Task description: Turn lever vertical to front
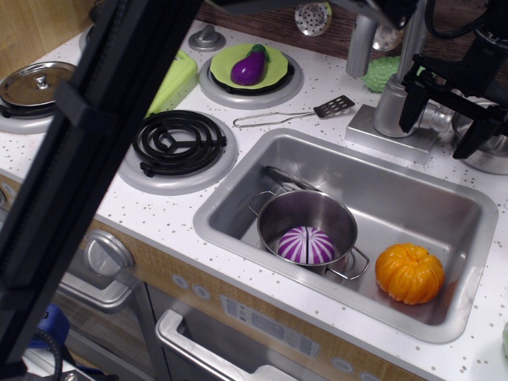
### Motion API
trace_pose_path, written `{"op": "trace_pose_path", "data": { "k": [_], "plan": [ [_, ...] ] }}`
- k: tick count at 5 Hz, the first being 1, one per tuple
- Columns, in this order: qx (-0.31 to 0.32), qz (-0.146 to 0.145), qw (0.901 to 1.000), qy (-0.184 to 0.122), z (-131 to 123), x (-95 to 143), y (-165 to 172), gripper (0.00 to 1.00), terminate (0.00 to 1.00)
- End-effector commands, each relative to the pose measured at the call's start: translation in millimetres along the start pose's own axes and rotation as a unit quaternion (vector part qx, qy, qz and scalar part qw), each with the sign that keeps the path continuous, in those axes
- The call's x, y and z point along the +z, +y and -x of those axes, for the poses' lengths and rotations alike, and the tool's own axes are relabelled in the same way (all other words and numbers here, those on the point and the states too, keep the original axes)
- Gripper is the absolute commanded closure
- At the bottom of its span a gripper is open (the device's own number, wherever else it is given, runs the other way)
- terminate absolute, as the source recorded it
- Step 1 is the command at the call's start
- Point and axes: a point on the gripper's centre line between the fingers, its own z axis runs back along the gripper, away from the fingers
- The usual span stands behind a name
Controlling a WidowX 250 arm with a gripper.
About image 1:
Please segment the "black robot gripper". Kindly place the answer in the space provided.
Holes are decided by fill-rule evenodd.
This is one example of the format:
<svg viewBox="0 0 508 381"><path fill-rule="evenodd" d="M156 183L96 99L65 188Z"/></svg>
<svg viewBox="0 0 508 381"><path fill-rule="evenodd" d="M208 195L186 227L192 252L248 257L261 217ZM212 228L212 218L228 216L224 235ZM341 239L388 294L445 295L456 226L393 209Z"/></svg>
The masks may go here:
<svg viewBox="0 0 508 381"><path fill-rule="evenodd" d="M502 59L465 57L447 62L417 54L403 79L406 91L399 126L409 133L433 100L474 120L457 144L453 158L467 159L500 129L507 115L507 89L495 79Z"/></svg>

